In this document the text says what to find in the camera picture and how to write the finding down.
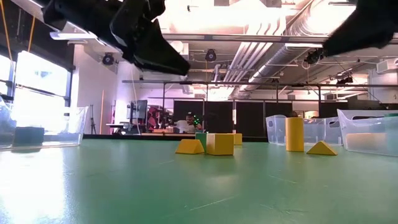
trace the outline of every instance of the ventilation duct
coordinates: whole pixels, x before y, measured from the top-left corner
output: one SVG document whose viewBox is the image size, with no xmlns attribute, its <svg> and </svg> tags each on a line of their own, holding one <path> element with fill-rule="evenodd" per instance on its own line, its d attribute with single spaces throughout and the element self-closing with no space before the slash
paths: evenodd
<svg viewBox="0 0 398 224">
<path fill-rule="evenodd" d="M 308 5 L 297 20 L 286 30 L 291 36 L 326 36 L 335 30 L 354 10 L 354 7 L 329 6 L 330 0 L 314 0 Z M 252 76 L 249 82 L 265 82 L 264 78 L 273 77 L 284 68 L 267 66 L 271 64 L 286 65 L 303 55 L 308 47 L 287 47 L 285 44 L 272 44 L 266 52 L 263 65 Z M 248 92 L 257 89 L 258 85 L 243 85 L 236 88 L 233 97 L 248 96 Z"/>
</svg>

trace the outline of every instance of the green table surface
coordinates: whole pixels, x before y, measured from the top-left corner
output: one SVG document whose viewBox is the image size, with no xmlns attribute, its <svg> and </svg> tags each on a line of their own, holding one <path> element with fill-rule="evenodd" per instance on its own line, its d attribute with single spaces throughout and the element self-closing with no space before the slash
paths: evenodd
<svg viewBox="0 0 398 224">
<path fill-rule="evenodd" d="M 0 223 L 398 223 L 396 157 L 250 142 L 234 156 L 191 156 L 177 145 L 0 152 Z"/>
</svg>

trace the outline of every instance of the black partition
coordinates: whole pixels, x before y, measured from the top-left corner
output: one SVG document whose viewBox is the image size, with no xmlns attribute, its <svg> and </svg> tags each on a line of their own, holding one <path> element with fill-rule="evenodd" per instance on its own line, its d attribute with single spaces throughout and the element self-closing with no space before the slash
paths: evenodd
<svg viewBox="0 0 398 224">
<path fill-rule="evenodd" d="M 293 111 L 292 103 L 266 103 L 266 117 L 274 115 L 289 116 Z"/>
<path fill-rule="evenodd" d="M 232 102 L 206 102 L 206 130 L 209 133 L 232 133 Z"/>
<path fill-rule="evenodd" d="M 348 103 L 342 102 L 324 102 L 319 105 L 320 118 L 332 118 L 337 116 L 337 109 L 348 110 Z"/>
<path fill-rule="evenodd" d="M 264 137 L 263 103 L 236 103 L 236 132 L 247 137 Z"/>
<path fill-rule="evenodd" d="M 185 120 L 188 112 L 193 112 L 199 119 L 203 119 L 203 101 L 174 101 L 173 120 Z"/>
</svg>

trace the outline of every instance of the plastic storage container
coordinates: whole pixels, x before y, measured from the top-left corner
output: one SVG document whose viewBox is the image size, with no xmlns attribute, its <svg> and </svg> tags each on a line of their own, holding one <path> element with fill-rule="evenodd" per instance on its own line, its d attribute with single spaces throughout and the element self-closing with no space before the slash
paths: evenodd
<svg viewBox="0 0 398 224">
<path fill-rule="evenodd" d="M 286 139 L 286 116 L 275 115 L 266 118 L 268 141 L 273 144 L 285 144 Z"/>
<path fill-rule="evenodd" d="M 268 141 L 285 144 L 285 116 L 275 115 L 266 118 Z M 325 141 L 332 145 L 342 145 L 342 135 L 338 117 L 326 119 L 304 119 L 304 143 L 316 144 Z"/>
<path fill-rule="evenodd" d="M 0 150 L 77 146 L 87 110 L 0 104 Z"/>
<path fill-rule="evenodd" d="M 398 117 L 389 115 L 396 113 L 338 110 L 345 149 L 398 156 Z"/>
</svg>

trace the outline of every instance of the yellow triangular block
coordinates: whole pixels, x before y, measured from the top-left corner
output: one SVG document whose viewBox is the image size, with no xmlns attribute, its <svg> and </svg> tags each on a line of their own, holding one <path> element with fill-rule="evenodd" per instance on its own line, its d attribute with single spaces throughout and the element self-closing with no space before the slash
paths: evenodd
<svg viewBox="0 0 398 224">
<path fill-rule="evenodd" d="M 179 154 L 200 154 L 204 153 L 205 150 L 201 145 L 200 140 L 197 139 L 183 139 L 178 145 L 175 153 Z"/>
<path fill-rule="evenodd" d="M 318 155 L 327 155 L 327 156 L 337 156 L 337 152 L 334 151 L 326 142 L 320 141 L 316 143 L 307 154 L 318 154 Z"/>
</svg>

